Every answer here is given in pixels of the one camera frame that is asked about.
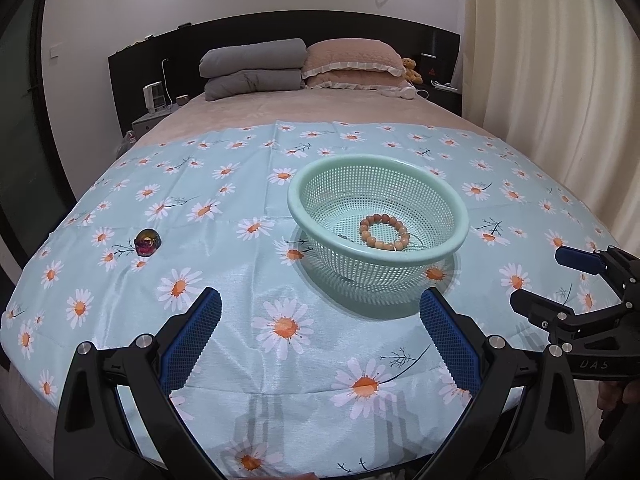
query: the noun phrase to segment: teddy bear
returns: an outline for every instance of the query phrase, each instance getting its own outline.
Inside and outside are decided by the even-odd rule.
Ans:
[[[418,74],[415,68],[415,61],[408,57],[402,58],[402,66],[404,66],[404,78],[413,85],[422,84],[422,76]]]

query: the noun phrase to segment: pink pillow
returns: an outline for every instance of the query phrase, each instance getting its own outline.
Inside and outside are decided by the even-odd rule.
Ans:
[[[302,79],[336,69],[356,69],[404,75],[398,53],[388,44],[363,38],[319,41],[306,50]]]
[[[404,77],[389,72],[365,70],[331,70],[311,76],[306,80],[308,88],[348,88],[350,90],[397,90],[411,86]]]

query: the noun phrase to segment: pillow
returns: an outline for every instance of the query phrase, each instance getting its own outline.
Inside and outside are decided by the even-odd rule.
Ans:
[[[331,70],[311,76],[306,80],[308,88],[348,88],[350,90],[398,90],[411,86],[404,77],[389,72],[365,70]]]
[[[209,50],[202,57],[200,75],[209,78],[247,69],[300,68],[305,59],[306,45],[300,38],[223,46]]]
[[[388,44],[363,38],[340,38],[320,41],[307,49],[302,79],[338,68],[404,75],[400,56]]]
[[[250,92],[300,90],[304,87],[299,68],[289,70],[241,70],[231,75],[209,79],[204,85],[204,99],[216,101]]]

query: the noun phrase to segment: gray pillow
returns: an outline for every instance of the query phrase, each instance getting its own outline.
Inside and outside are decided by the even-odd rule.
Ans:
[[[204,98],[215,101],[250,92],[278,92],[304,88],[299,68],[289,70],[241,70],[231,75],[209,79],[204,85]]]
[[[301,68],[305,59],[306,46],[300,38],[251,45],[223,46],[209,50],[202,57],[200,75],[211,78],[250,68],[264,70]]]

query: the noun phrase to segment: blue gripper pad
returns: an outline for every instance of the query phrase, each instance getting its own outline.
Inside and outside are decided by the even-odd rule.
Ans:
[[[218,291],[211,289],[206,296],[199,296],[198,301],[196,310],[162,354],[159,382],[167,396],[184,386],[222,316]]]
[[[565,267],[581,270],[588,274],[600,274],[605,271],[604,263],[597,254],[561,246],[556,249],[556,262]]]
[[[456,386],[475,396],[482,384],[478,355],[430,290],[425,290],[420,298],[420,319]]]

